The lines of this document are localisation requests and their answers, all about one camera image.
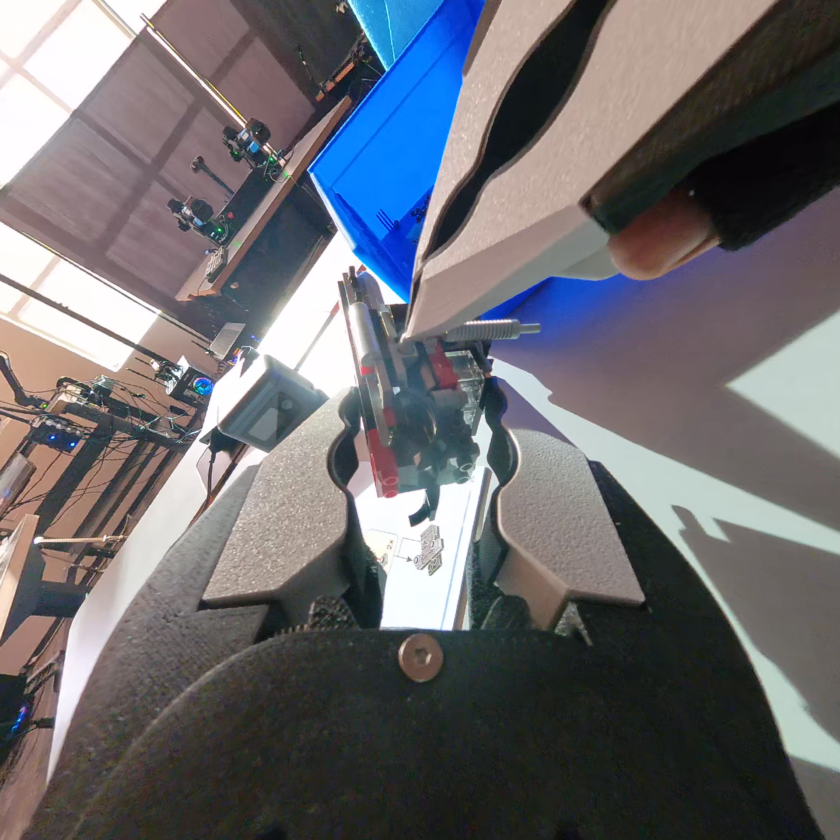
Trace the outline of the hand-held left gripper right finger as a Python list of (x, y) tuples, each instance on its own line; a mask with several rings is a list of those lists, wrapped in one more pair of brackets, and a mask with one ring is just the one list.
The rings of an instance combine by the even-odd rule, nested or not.
[(497, 487), (468, 559), (470, 627), (551, 632), (579, 603), (643, 606), (584, 452), (500, 377), (480, 406)]

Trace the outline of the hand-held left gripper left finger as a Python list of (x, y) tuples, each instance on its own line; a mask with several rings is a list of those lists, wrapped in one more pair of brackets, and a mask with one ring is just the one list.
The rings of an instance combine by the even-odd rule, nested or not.
[(348, 488), (360, 429), (360, 393), (347, 388), (261, 460), (204, 607), (267, 606), (280, 627), (302, 627), (327, 596), (342, 600), (357, 626), (381, 624), (384, 573)]

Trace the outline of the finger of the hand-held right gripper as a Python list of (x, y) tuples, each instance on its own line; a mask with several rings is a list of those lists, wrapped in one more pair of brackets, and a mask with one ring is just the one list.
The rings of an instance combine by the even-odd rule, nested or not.
[(486, 4), (463, 67), (415, 279), (458, 239), (485, 185), (557, 116), (610, 8), (610, 2)]
[(542, 277), (594, 270), (607, 234), (585, 195), (776, 2), (610, 3), (559, 113), (414, 279), (405, 339), (458, 327)]

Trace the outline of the blue plastic bin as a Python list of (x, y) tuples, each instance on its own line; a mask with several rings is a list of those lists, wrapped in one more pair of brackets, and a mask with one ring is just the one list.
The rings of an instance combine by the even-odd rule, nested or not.
[(485, 1), (348, 1), (365, 36), (380, 60), (389, 70), (400, 56), (412, 47), (427, 21), (444, 6), (444, 15), (451, 19), (444, 23), (444, 41), (460, 43), (459, 64), (462, 66), (467, 49)]
[(309, 173), (357, 261), (401, 301), (417, 246), (410, 211), (432, 194), (461, 88), (460, 43), (441, 6), (353, 110)]

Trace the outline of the toy brick truck model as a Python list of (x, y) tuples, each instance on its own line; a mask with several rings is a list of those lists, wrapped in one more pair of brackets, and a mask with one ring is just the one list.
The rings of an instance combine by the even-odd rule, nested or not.
[(409, 521), (431, 522), (441, 487), (468, 482), (476, 467), (491, 344), (541, 327), (512, 318), (474, 320), (408, 340), (408, 306), (386, 302), (368, 270), (350, 266), (339, 294), (377, 496), (422, 491), (423, 504)]

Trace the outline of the wooden desk with black panel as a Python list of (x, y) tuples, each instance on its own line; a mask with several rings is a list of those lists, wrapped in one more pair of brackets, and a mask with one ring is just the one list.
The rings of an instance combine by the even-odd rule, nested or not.
[(283, 293), (291, 291), (335, 234), (332, 217), (316, 191), (309, 165), (353, 108), (345, 96), (295, 145), (279, 179), (269, 182), (255, 209), (232, 233), (227, 260), (208, 271), (202, 258), (175, 298), (227, 309), (250, 317), (267, 316)]

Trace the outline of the dark grey cube device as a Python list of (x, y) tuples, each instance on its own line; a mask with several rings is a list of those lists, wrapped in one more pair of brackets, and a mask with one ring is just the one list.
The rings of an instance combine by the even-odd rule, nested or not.
[(262, 354), (239, 376), (233, 404), (217, 410), (213, 429), (269, 453), (327, 401), (297, 370)]

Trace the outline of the light blue instruction booklet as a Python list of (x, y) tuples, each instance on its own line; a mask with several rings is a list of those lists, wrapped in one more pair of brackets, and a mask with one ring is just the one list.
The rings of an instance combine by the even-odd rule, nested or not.
[(422, 492), (386, 499), (369, 486), (355, 498), (364, 540), (385, 573), (382, 629), (462, 627), (467, 559), (493, 487), (489, 468), (478, 467), (465, 484), (441, 489), (434, 520), (416, 526), (409, 515)]

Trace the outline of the pale ribbed box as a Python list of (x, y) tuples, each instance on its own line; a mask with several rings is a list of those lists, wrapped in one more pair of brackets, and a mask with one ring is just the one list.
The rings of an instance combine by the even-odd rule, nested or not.
[(224, 361), (237, 346), (245, 326), (244, 322), (226, 322), (208, 345), (206, 353), (217, 361)]

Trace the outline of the flat monitor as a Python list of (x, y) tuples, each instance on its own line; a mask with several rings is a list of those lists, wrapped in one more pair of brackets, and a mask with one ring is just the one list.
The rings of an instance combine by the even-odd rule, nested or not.
[(20, 497), (36, 472), (35, 465), (24, 455), (14, 453), (1, 469), (1, 519)]

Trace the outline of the bright window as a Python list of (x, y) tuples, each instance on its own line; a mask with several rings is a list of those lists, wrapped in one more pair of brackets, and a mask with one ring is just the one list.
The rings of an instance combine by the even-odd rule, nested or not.
[(162, 1), (1, 2), (1, 185), (68, 120)]
[(158, 311), (5, 224), (1, 225), (1, 273), (67, 309), (59, 311), (3, 282), (2, 319), (110, 371), (123, 367), (131, 348), (70, 314), (74, 312), (135, 343), (141, 343), (158, 321)]

